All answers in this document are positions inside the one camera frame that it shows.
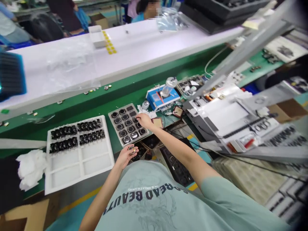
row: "white tissue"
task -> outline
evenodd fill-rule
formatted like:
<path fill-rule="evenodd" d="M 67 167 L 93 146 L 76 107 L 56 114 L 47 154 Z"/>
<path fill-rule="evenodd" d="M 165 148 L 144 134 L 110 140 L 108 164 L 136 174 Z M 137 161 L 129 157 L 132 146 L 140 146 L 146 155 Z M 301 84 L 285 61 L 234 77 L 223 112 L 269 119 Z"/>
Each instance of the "white tissue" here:
<path fill-rule="evenodd" d="M 16 160 L 19 161 L 18 176 L 21 179 L 19 188 L 27 191 L 38 185 L 47 167 L 46 153 L 36 149 L 20 155 Z"/>
<path fill-rule="evenodd" d="M 138 108 L 138 112 L 139 112 L 139 113 L 148 114 L 148 116 L 149 116 L 151 119 L 154 119 L 154 118 L 157 117 L 156 112 L 154 112 L 154 111 L 148 112 L 147 110 L 143 109 L 141 105 L 137 105 L 137 108 Z"/>

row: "plastic bag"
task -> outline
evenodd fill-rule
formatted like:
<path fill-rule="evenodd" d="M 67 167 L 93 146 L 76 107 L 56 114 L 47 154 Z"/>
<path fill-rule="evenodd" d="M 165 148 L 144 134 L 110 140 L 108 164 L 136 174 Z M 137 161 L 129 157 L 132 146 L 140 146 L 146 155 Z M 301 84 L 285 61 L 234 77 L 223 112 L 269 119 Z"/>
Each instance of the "plastic bag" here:
<path fill-rule="evenodd" d="M 160 17 L 156 19 L 156 22 L 160 31 L 178 31 L 189 27 L 175 8 L 162 7 Z"/>
<path fill-rule="evenodd" d="M 47 57 L 48 80 L 43 88 L 48 94 L 94 89 L 101 87 L 96 71 L 93 47 L 86 37 L 74 41 L 58 41 Z"/>

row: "hand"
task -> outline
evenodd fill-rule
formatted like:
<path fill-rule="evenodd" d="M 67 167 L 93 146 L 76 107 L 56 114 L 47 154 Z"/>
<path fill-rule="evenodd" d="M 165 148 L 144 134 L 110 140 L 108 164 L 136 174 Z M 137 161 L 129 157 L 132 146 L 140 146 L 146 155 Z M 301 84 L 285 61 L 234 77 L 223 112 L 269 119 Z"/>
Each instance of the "hand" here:
<path fill-rule="evenodd" d="M 152 123 L 152 120 L 147 114 L 140 113 L 136 115 L 136 119 L 139 121 L 142 127 L 147 128 L 151 130 L 154 127 L 154 124 Z"/>
<path fill-rule="evenodd" d="M 134 149 L 128 150 L 129 147 L 135 146 L 134 144 L 127 145 L 125 148 L 122 149 L 120 152 L 120 155 L 118 159 L 116 160 L 116 165 L 118 165 L 121 169 L 124 169 L 131 158 L 135 157 L 137 155 L 137 152 L 139 152 L 138 147 L 135 147 L 136 152 L 131 155 L 131 153 L 134 152 Z"/>

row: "crumpled paper towel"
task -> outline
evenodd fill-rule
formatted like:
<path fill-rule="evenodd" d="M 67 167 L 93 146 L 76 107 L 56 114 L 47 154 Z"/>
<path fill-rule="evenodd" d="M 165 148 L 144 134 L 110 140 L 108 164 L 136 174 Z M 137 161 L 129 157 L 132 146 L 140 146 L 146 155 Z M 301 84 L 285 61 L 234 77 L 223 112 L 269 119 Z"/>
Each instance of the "crumpled paper towel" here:
<path fill-rule="evenodd" d="M 28 191 L 38 185 L 47 167 L 46 153 L 36 149 L 20 155 L 16 160 L 19 161 L 18 175 L 21 179 L 19 188 Z"/>

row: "cardboard box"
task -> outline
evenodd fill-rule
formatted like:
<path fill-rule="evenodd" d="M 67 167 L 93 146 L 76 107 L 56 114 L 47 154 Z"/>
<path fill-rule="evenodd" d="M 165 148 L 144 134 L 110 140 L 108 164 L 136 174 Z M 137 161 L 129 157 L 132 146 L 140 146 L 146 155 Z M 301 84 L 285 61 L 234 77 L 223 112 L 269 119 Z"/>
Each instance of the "cardboard box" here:
<path fill-rule="evenodd" d="M 57 218 L 59 194 L 32 205 L 16 207 L 0 215 L 1 231 L 43 231 Z"/>
<path fill-rule="evenodd" d="M 102 14 L 96 14 L 90 16 L 92 26 L 100 25 L 102 30 L 108 29 L 108 20 Z"/>
<path fill-rule="evenodd" d="M 299 120 L 308 115 L 308 112 L 295 99 L 274 104 L 269 106 L 268 109 L 270 113 L 278 113 L 275 119 L 281 124 Z"/>

